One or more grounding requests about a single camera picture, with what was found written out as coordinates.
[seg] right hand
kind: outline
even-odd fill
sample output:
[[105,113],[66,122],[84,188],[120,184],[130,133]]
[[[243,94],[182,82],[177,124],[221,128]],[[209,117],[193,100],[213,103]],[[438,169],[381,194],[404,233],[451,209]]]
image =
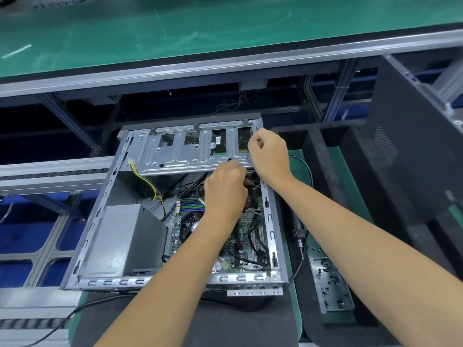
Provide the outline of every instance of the right hand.
[[259,129],[249,140],[248,150],[259,177],[274,190],[293,178],[286,142],[273,131]]

